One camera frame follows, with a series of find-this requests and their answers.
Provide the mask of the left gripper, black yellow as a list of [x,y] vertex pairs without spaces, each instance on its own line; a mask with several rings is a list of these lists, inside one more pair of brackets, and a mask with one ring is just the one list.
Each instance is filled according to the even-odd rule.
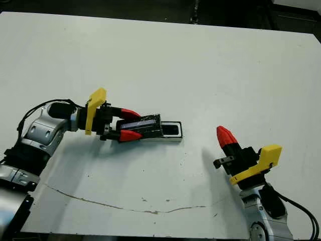
[[142,134],[134,131],[110,131],[112,116],[118,118],[138,118],[141,115],[125,108],[111,108],[110,104],[106,102],[106,93],[107,91],[104,88],[99,88],[90,95],[86,107],[85,135],[91,135],[92,132],[96,132],[97,135],[100,135],[101,141],[130,142],[141,139]]

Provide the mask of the right gripper, black yellow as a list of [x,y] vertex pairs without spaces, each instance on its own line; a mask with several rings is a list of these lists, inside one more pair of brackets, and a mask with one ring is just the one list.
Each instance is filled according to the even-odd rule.
[[223,126],[216,128],[217,138],[225,158],[213,162],[216,169],[223,167],[231,185],[241,190],[251,189],[265,183],[265,174],[278,165],[282,147],[268,145],[258,152],[252,147],[242,148],[233,134]]

